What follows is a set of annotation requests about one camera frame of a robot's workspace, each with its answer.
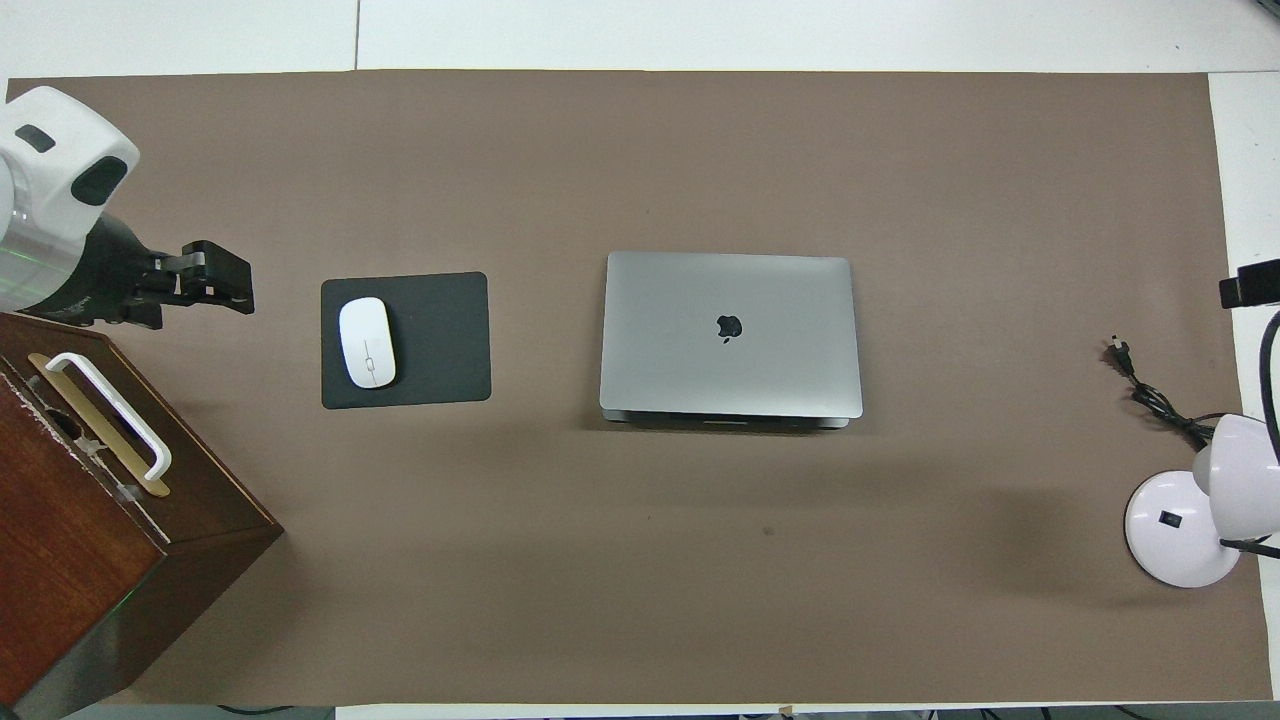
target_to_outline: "brown paper mat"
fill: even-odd
[[[1253,560],[1129,557],[1189,466],[1100,361],[1238,407],[1203,76],[379,72],[56,81],[110,210],[259,311],[111,334],[288,529],[134,685],[165,702],[1270,698]],[[26,87],[13,83],[14,91]],[[852,263],[867,415],[596,409],[611,250]],[[493,397],[325,413],[320,283],[483,270]]]

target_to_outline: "brown wooden box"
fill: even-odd
[[[142,492],[110,450],[86,450],[99,438],[28,359],[64,351],[164,438],[169,496]],[[65,374],[154,457],[78,370]],[[105,336],[0,314],[0,715],[61,717],[124,688],[280,533]]]

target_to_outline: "silver laptop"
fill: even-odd
[[[849,261],[611,254],[600,410],[616,421],[847,425],[863,414]]]

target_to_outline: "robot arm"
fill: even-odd
[[[161,305],[250,314],[250,264],[209,241],[173,256],[102,208],[138,149],[79,101],[37,87],[0,108],[0,311],[159,329]]]

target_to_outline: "computer mouse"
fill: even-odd
[[[387,305],[376,297],[358,297],[338,311],[338,337],[351,382],[365,389],[396,379],[396,352]]]

